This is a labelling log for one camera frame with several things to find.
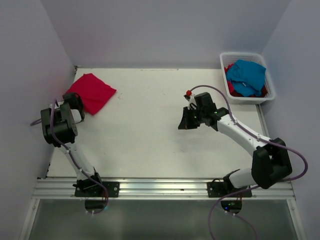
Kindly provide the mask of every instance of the table surface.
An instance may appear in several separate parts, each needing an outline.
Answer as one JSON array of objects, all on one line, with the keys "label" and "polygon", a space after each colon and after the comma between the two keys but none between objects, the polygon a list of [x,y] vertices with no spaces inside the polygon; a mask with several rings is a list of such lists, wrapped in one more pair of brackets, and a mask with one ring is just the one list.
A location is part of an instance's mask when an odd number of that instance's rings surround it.
[{"label": "table surface", "polygon": [[[251,166],[251,156],[227,136],[202,125],[178,130],[186,90],[200,84],[226,92],[221,69],[79,68],[75,80],[93,73],[117,89],[94,116],[78,123],[76,142],[101,177],[219,178]],[[218,108],[226,104],[219,93],[208,92]],[[231,105],[244,124],[262,133],[255,105]],[[57,148],[48,177],[76,174]]]}]

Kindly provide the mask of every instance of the laundry basket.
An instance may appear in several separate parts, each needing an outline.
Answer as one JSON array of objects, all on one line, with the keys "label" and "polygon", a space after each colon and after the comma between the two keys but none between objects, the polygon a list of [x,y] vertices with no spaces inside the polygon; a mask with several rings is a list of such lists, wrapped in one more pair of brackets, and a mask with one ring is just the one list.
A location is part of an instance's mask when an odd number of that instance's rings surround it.
[{"label": "laundry basket", "polygon": [[[230,64],[234,64],[239,59],[249,61],[249,62],[255,62],[266,68],[265,75],[264,75],[264,86],[268,93],[264,97],[236,97],[230,94],[224,68],[227,68],[228,65]],[[265,60],[261,55],[257,53],[249,53],[249,52],[223,52],[220,54],[220,62],[221,62],[221,69],[223,74],[225,90],[226,90],[226,97],[230,104],[261,104],[265,101],[270,101],[275,99],[276,97],[275,89],[274,89],[271,77],[269,75]]]}]

